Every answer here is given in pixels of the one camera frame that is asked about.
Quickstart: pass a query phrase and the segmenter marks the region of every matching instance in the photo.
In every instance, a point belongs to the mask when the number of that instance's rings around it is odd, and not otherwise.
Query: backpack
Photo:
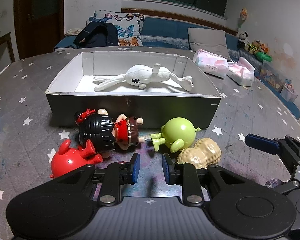
[[[112,23],[90,22],[75,38],[79,49],[118,46],[118,30]]]

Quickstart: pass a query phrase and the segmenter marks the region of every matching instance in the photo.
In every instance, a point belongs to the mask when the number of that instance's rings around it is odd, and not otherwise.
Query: blue sofa
[[[164,47],[174,49],[189,49],[188,28],[205,28],[202,25],[147,16],[143,24],[140,39],[143,46],[147,47]],[[73,48],[77,46],[73,43],[75,36],[65,37],[56,46],[56,49]],[[238,38],[226,33],[226,45],[229,49],[230,58],[238,61],[239,50],[237,49]],[[292,112],[292,114],[299,119],[300,110],[292,102],[287,102],[277,91],[275,91],[266,81],[260,78],[258,73],[255,76],[260,79]]]

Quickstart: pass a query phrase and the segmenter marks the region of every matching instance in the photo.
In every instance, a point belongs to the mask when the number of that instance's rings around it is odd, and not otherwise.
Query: green toy ring
[[[266,61],[269,61],[271,62],[272,61],[272,58],[271,56],[267,55],[267,54],[264,54],[263,52],[256,52],[256,57],[258,60],[266,60]]]

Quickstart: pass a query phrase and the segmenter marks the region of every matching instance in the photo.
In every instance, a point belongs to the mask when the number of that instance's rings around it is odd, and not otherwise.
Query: screw
[[[106,204],[110,204],[115,201],[115,197],[111,195],[104,195],[100,198],[100,201]]]
[[[297,182],[296,180],[294,180],[294,181],[292,182],[292,184],[293,184],[295,187],[298,187],[298,186],[299,186],[299,182]]]
[[[191,195],[187,197],[187,201],[193,204],[197,204],[202,201],[202,197],[197,195]]]

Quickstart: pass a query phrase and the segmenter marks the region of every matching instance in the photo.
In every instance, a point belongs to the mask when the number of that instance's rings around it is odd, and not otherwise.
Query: white plush doll
[[[102,91],[122,81],[126,81],[133,86],[139,86],[140,89],[146,88],[150,82],[162,82],[172,79],[182,88],[190,91],[193,88],[192,77],[187,76],[179,78],[174,73],[171,73],[167,68],[160,64],[154,64],[153,68],[144,65],[134,65],[125,74],[118,75],[114,78],[99,78],[94,77],[95,80],[102,82],[94,88],[94,91]]]

